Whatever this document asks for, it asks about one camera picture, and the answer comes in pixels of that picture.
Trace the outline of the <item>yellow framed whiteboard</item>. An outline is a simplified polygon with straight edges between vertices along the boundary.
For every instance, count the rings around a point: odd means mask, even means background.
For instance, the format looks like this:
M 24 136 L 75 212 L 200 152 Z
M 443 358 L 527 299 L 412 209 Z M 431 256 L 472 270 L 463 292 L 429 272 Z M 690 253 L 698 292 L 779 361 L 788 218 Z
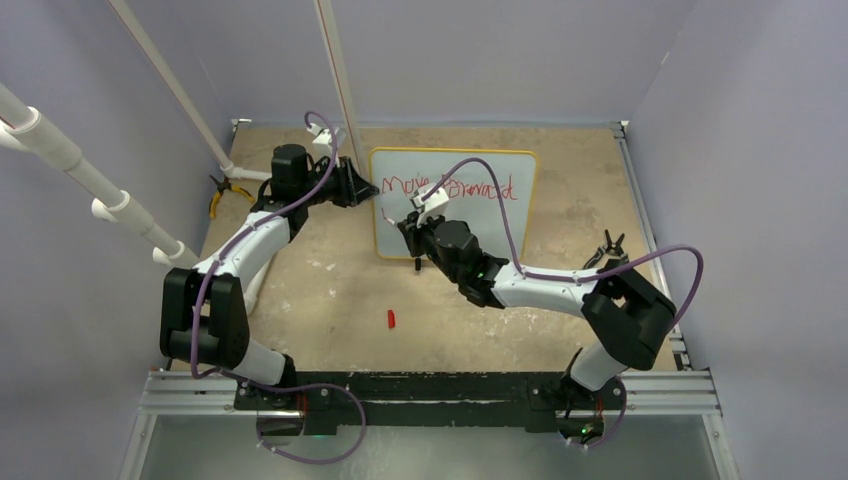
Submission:
M 524 254 L 528 223 L 534 202 L 538 158 L 531 151 L 447 148 L 375 148 L 369 155 L 370 182 L 380 188 L 374 199 L 374 236 L 377 255 L 408 260 L 402 235 L 388 218 L 400 221 L 413 210 L 410 198 L 431 186 L 457 163 L 480 158 L 490 165 L 499 181 L 509 230 L 516 253 Z M 447 219 L 468 223 L 484 251 L 512 257 L 499 208 L 494 181 L 482 165 L 461 167 L 443 185 L 449 203 Z

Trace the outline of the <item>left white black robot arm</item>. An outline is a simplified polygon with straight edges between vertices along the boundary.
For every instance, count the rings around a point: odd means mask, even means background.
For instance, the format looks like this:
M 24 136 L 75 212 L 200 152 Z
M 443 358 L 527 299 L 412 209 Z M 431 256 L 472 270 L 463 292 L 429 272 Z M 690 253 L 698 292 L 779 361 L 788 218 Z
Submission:
M 262 268 L 291 243 L 313 205 L 355 207 L 376 197 L 377 186 L 347 156 L 314 159 L 302 145 L 276 147 L 271 176 L 260 186 L 245 222 L 221 248 L 189 268 L 165 276 L 159 348 L 172 359 L 209 365 L 259 385 L 272 408 L 297 399 L 293 359 L 251 337 L 246 289 Z

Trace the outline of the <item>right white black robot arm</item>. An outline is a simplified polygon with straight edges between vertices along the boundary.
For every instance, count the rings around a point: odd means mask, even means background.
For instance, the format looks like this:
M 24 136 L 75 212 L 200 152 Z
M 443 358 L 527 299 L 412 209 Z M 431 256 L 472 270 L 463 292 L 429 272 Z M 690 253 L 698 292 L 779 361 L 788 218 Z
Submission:
M 677 309 L 639 272 L 610 260 L 600 270 L 520 272 L 485 252 L 464 221 L 423 223 L 415 215 L 396 225 L 411 257 L 430 260 L 470 303 L 498 309 L 536 308 L 584 319 L 596 337 L 571 360 L 560 382 L 564 399 L 584 407 L 618 374 L 654 367 Z

